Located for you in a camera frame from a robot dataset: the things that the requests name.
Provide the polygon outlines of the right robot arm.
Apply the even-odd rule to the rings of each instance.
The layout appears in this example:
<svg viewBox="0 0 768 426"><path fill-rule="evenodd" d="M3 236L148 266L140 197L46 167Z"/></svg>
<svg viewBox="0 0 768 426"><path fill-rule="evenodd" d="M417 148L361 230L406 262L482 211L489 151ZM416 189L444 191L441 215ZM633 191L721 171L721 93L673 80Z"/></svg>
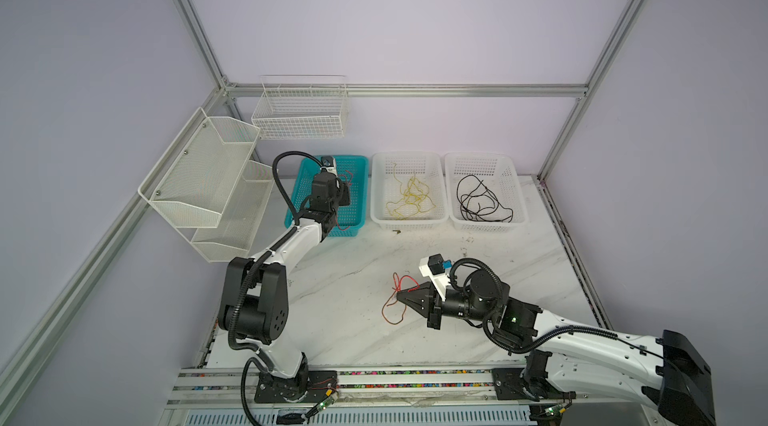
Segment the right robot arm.
<svg viewBox="0 0 768 426"><path fill-rule="evenodd" d="M689 339L666 330L643 336L570 321L514 298L484 262L441 255L422 259L424 282L397 287L397 302L438 330L462 320L524 365L494 372L500 399L549 405L539 420L559 418L580 395L597 395L655 409L674 425L716 422L712 372Z"/></svg>

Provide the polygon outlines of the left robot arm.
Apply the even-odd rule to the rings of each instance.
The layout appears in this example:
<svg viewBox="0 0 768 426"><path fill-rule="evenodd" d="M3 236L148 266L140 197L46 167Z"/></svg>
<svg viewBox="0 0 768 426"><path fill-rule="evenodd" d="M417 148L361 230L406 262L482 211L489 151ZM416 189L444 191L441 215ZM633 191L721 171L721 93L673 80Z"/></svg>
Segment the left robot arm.
<svg viewBox="0 0 768 426"><path fill-rule="evenodd" d="M308 159L319 167L310 194L300 206L293 204L278 174L279 162L292 156ZM303 354L280 339L289 316L288 276L338 225L339 210L350 204L350 197L332 156L316 158L300 151L282 153L273 161L272 175L289 207L292 226L262 252L229 262L218 325L227 332L230 349L250 351L261 371L292 379L299 375Z"/></svg>

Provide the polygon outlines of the teal plastic basket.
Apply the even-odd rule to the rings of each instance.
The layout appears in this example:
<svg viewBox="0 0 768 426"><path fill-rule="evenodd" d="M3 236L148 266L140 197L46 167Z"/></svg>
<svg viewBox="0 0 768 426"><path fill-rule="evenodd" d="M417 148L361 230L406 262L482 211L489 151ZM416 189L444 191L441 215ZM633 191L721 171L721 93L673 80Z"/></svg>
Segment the teal plastic basket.
<svg viewBox="0 0 768 426"><path fill-rule="evenodd" d="M341 207L338 212L338 225L329 233L329 238L355 237L364 226L367 217L368 159L364 156L339 155L334 157L340 179L350 191L351 204ZM314 176L320 167L309 159L300 163L291 200L297 211L301 210L305 198L311 193Z"/></svg>

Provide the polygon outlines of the white plastic basket middle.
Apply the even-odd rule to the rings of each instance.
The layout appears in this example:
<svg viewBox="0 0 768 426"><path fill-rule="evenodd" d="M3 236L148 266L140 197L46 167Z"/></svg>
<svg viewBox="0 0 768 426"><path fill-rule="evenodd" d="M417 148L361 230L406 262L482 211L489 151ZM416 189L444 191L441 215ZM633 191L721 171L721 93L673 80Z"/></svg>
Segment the white plastic basket middle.
<svg viewBox="0 0 768 426"><path fill-rule="evenodd" d="M428 152L386 152L372 157L370 216L391 231L426 230L449 219L441 158Z"/></svg>

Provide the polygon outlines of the white plastic basket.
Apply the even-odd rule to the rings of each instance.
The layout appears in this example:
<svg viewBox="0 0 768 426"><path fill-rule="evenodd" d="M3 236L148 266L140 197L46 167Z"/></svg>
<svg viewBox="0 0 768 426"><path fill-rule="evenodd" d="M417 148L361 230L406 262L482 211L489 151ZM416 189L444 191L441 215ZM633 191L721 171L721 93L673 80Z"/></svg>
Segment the white plastic basket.
<svg viewBox="0 0 768 426"><path fill-rule="evenodd" d="M507 233L529 222L520 180L511 158L491 153L444 157L449 218L458 230Z"/></svg>
<svg viewBox="0 0 768 426"><path fill-rule="evenodd" d="M428 152L386 152L372 157L370 216L391 231L426 230L449 219L441 158Z"/></svg>

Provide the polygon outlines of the white mesh lower shelf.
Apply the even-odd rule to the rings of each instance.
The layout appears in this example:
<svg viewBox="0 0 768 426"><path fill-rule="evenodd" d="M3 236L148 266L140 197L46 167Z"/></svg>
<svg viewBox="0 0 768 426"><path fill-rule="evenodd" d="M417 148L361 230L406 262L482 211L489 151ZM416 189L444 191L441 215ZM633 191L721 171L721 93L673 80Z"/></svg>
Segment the white mesh lower shelf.
<svg viewBox="0 0 768 426"><path fill-rule="evenodd" d="M270 166L247 161L219 225L214 229L198 229L191 240L193 248L208 263L228 263L235 257L248 257L273 186Z"/></svg>

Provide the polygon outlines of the white mesh shelf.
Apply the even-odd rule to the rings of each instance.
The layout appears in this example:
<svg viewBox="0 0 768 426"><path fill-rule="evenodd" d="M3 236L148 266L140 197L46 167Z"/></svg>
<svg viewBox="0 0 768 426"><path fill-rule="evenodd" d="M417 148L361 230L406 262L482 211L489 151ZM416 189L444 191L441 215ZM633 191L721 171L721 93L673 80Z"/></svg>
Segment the white mesh shelf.
<svg viewBox="0 0 768 426"><path fill-rule="evenodd" d="M235 257L248 257L273 186L270 166L247 161L219 225L214 229L198 229L191 240L193 248L208 263L228 263Z"/></svg>
<svg viewBox="0 0 768 426"><path fill-rule="evenodd" d="M138 195L176 229L219 226L260 129L197 110L140 184Z"/></svg>

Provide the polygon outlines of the white plastic basket right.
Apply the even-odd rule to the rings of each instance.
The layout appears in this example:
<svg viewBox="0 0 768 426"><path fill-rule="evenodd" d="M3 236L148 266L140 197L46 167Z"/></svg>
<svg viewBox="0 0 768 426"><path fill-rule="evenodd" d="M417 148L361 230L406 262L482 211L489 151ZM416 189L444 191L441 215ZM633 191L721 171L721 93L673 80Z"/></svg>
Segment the white plastic basket right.
<svg viewBox="0 0 768 426"><path fill-rule="evenodd" d="M444 157L449 218L458 230L507 233L529 222L520 180L511 158L491 153Z"/></svg>

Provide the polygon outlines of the white mesh upper shelf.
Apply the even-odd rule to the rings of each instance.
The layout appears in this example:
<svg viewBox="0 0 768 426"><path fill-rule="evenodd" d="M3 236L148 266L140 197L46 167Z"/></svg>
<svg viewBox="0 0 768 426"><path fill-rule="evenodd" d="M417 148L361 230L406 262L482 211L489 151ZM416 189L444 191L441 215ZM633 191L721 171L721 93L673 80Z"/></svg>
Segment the white mesh upper shelf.
<svg viewBox="0 0 768 426"><path fill-rule="evenodd" d="M176 229L219 226L260 129L197 110L140 184L138 195Z"/></svg>

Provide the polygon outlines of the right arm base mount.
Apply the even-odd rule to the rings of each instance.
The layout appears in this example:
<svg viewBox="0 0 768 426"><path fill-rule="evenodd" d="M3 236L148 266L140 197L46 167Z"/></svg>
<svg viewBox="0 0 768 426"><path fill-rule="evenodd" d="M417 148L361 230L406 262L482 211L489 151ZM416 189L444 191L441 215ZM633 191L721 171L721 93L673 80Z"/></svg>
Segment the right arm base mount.
<svg viewBox="0 0 768 426"><path fill-rule="evenodd" d="M542 400L576 398L574 391L555 388L546 371L550 352L532 351L525 357L523 367L494 368L491 370L492 383L498 400Z"/></svg>

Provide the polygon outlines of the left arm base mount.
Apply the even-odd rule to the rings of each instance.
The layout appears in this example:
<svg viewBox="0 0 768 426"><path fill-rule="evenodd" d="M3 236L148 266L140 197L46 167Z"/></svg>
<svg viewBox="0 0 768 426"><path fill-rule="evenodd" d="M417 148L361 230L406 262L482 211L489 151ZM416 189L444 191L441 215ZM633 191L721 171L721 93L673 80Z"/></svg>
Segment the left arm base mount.
<svg viewBox="0 0 768 426"><path fill-rule="evenodd" d="M252 399L256 404L315 404L326 398L337 385L338 373L334 370L300 369L296 377L289 379L260 373Z"/></svg>

